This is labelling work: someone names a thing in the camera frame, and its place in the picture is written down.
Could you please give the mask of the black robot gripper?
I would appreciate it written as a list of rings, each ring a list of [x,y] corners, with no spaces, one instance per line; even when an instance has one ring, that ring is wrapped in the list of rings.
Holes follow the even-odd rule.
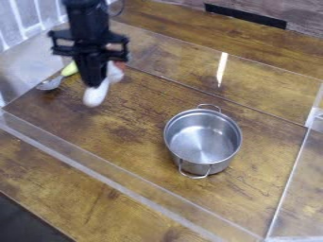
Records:
[[[104,61],[128,61],[127,44],[130,39],[110,30],[108,6],[67,6],[70,27],[51,30],[52,53],[74,57],[80,77],[87,87],[99,87],[106,78]],[[98,54],[95,58],[95,74],[92,74],[86,56]]]

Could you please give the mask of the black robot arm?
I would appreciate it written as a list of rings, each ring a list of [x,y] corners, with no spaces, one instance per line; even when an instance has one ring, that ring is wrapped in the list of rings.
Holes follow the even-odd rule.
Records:
[[[107,77],[107,63],[128,61],[130,38],[110,30],[104,0],[62,0],[62,4],[70,27],[48,32],[52,53],[74,59],[84,85],[98,88]]]

